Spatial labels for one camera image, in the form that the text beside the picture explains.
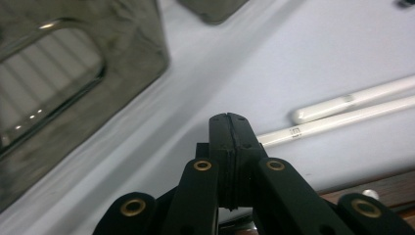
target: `brass grommet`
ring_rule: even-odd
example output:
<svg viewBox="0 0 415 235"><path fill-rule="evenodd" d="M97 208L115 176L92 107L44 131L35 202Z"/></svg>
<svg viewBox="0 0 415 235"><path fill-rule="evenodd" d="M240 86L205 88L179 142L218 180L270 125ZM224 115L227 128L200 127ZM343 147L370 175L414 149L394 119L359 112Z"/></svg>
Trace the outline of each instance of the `brass grommet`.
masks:
<svg viewBox="0 0 415 235"><path fill-rule="evenodd" d="M283 163L275 160L268 161L268 163L266 163L266 166L272 170L283 170L285 168Z"/></svg>
<svg viewBox="0 0 415 235"><path fill-rule="evenodd" d="M351 201L351 206L354 208L355 211L367 217L377 218L382 215L381 210L379 210L375 205L361 199L354 199L353 201ZM361 206L369 207L371 210L367 211L363 209Z"/></svg>
<svg viewBox="0 0 415 235"><path fill-rule="evenodd" d="M211 163L208 161L197 161L193 164L193 167L199 171L205 171L211 168Z"/></svg>
<svg viewBox="0 0 415 235"><path fill-rule="evenodd" d="M145 208L146 202L144 202L142 199L131 199L122 204L120 211L123 215L131 217L141 213Z"/></svg>

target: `metal rivet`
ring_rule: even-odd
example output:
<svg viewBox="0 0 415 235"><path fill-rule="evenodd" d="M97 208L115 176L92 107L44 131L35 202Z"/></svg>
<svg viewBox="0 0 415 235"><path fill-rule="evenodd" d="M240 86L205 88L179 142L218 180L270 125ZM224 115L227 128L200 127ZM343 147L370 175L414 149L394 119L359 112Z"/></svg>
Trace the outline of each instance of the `metal rivet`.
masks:
<svg viewBox="0 0 415 235"><path fill-rule="evenodd" d="M371 218L377 218L382 215L381 210L379 210L375 205L366 202L361 199L354 199L351 201L351 206L354 208L355 211Z"/></svg>
<svg viewBox="0 0 415 235"><path fill-rule="evenodd" d="M142 199L131 199L126 201L121 206L121 213L127 217L131 217L134 215L137 215L141 213L146 208L146 202L144 202Z"/></svg>
<svg viewBox="0 0 415 235"><path fill-rule="evenodd" d="M272 170L283 170L285 168L285 166L281 162L275 160L268 161L268 163L266 163L266 166L268 166L268 168Z"/></svg>
<svg viewBox="0 0 415 235"><path fill-rule="evenodd" d="M373 189L366 189L365 191L362 192L362 194L364 196L368 196L379 201L379 194Z"/></svg>
<svg viewBox="0 0 415 235"><path fill-rule="evenodd" d="M199 171L205 171L211 168L211 163L208 161L197 161L193 164L193 167Z"/></svg>

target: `brown wood panel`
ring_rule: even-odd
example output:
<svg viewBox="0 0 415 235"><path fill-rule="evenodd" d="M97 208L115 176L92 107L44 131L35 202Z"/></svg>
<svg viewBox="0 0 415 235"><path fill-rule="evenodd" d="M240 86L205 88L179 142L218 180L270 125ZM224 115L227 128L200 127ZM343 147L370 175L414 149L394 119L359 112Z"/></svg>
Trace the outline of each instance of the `brown wood panel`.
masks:
<svg viewBox="0 0 415 235"><path fill-rule="evenodd" d="M415 206L405 211L400 211L398 214L415 229Z"/></svg>
<svg viewBox="0 0 415 235"><path fill-rule="evenodd" d="M334 193L324 194L321 197L336 204L342 195L362 193L366 189L375 190L379 194L379 201L389 208L412 204L415 202L415 170L346 188Z"/></svg>

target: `black plastic mechanism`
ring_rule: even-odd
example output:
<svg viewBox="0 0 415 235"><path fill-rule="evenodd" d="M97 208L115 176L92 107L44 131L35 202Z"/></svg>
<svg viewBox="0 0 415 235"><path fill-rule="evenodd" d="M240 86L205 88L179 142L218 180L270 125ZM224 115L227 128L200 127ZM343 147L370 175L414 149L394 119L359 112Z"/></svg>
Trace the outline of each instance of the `black plastic mechanism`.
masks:
<svg viewBox="0 0 415 235"><path fill-rule="evenodd" d="M176 188L156 200L120 197L94 234L214 235L219 207L252 207L261 235L415 234L372 198L350 194L337 206L325 202L289 163L268 158L249 122L234 114L209 120L209 143L197 145Z"/></svg>

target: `rubber tip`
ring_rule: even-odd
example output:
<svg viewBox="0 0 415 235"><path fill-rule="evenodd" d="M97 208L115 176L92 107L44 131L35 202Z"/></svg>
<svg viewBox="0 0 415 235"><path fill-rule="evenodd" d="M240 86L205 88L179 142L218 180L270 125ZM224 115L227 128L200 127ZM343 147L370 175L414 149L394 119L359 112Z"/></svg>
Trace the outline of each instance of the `rubber tip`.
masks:
<svg viewBox="0 0 415 235"><path fill-rule="evenodd" d="M302 110L296 110L291 115L291 120L296 124L306 123L307 120L304 118L304 112Z"/></svg>

